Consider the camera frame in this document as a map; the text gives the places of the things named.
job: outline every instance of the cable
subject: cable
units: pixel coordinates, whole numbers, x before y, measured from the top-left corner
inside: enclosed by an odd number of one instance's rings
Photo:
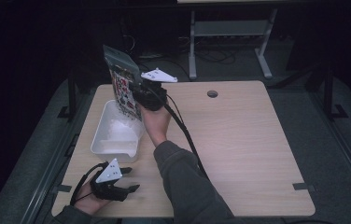
[[[135,47],[135,39],[134,39],[134,37],[132,37],[131,35],[124,35],[123,37],[129,37],[133,41],[133,44],[132,44],[132,46],[129,49],[129,52],[132,52],[134,47]]]
[[[73,196],[71,197],[71,201],[70,201],[71,206],[74,206],[74,204],[76,204],[77,194],[79,193],[80,188],[85,183],[85,180],[88,178],[89,174],[98,167],[102,167],[102,168],[106,167],[107,164],[108,164],[108,161],[99,163],[93,166],[84,176],[82,176],[82,178],[79,180],[79,183],[77,183],[77,187],[74,189]]]
[[[173,105],[175,106],[176,112],[178,113],[178,116],[179,116],[179,118],[181,119],[181,122],[184,123],[184,120],[183,120],[182,117],[181,117],[181,113],[179,113],[178,107],[176,106],[176,102],[173,100],[172,97],[170,97],[169,94],[166,94],[166,95],[167,95],[167,97],[169,97],[170,100],[173,102]]]
[[[150,87],[145,86],[152,94],[154,94],[158,100],[161,102],[161,104],[164,106],[164,108],[166,108],[166,110],[170,113],[170,115],[173,117],[173,119],[175,120],[175,122],[178,124],[178,126],[181,128],[182,132],[185,134],[185,136],[187,137],[188,143],[190,144],[190,149],[192,150],[193,154],[196,156],[197,160],[198,160],[198,166],[202,172],[202,174],[208,179],[208,175],[207,172],[205,171],[203,165],[202,165],[202,161],[200,160],[200,157],[198,155],[198,152],[196,151],[196,147],[193,144],[192,138],[190,137],[190,132],[188,132],[187,127],[185,126],[185,124],[179,119],[179,117],[176,115],[176,113],[173,111],[173,109],[166,104],[161,97],[155,92],[153,91]]]
[[[76,199],[76,202],[79,201],[79,200],[82,200],[82,199],[84,199],[84,198],[86,198],[86,197],[88,197],[88,196],[91,195],[91,194],[93,194],[93,192],[90,192],[89,194],[87,194],[87,195],[85,195],[85,196],[82,196],[82,197]]]
[[[209,62],[209,63],[221,63],[221,64],[233,64],[234,62],[236,62],[236,58],[234,56],[234,54],[236,52],[230,52],[230,55],[227,55],[224,51],[222,50],[217,50],[217,52],[221,53],[223,55],[223,58],[221,59],[217,59],[209,54],[206,54],[207,57],[212,58],[212,60],[205,58],[202,53],[200,53],[199,51],[195,52],[195,55],[198,56],[200,59],[202,59],[203,61]],[[228,60],[228,59],[232,59],[230,62],[225,63],[224,61]]]

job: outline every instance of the grey sleeve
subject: grey sleeve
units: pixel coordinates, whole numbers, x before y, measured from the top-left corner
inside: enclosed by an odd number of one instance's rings
[[[74,206],[68,205],[63,208],[63,211],[54,217],[50,222],[52,224],[89,224],[91,223],[91,216],[86,214]]]
[[[195,155],[166,141],[155,149],[154,157],[174,209],[175,223],[219,223],[234,218],[199,170]]]

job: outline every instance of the table top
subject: table top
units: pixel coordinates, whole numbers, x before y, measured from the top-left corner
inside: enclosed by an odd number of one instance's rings
[[[163,83],[181,116],[213,185],[237,217],[311,216],[315,206],[303,183],[287,138],[264,85],[259,81]],[[218,97],[210,98],[208,91]],[[52,214],[68,205],[79,179],[100,159],[91,152],[105,103],[114,99],[112,85],[97,89],[63,179],[72,186],[59,192]],[[168,139],[190,150],[172,119]],[[99,217],[171,217],[173,208],[162,187],[153,158],[154,146],[145,133],[132,172],[116,185],[140,184],[124,202],[112,202]]]

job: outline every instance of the white plastic container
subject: white plastic container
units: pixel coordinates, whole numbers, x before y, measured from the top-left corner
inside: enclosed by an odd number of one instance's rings
[[[115,100],[108,101],[100,118],[91,152],[102,161],[134,162],[138,157],[143,123],[120,112]]]

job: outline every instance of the white plastic piece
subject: white plastic piece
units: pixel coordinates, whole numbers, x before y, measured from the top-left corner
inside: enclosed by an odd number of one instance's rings
[[[167,73],[164,73],[159,68],[152,70],[147,73],[141,74],[141,77],[151,80],[151,81],[160,81],[160,82],[177,82],[178,79],[176,77],[172,77]]]
[[[115,158],[108,164],[108,166],[103,170],[99,177],[97,177],[96,183],[103,183],[106,181],[120,179],[121,177],[122,172],[120,171],[118,160]]]

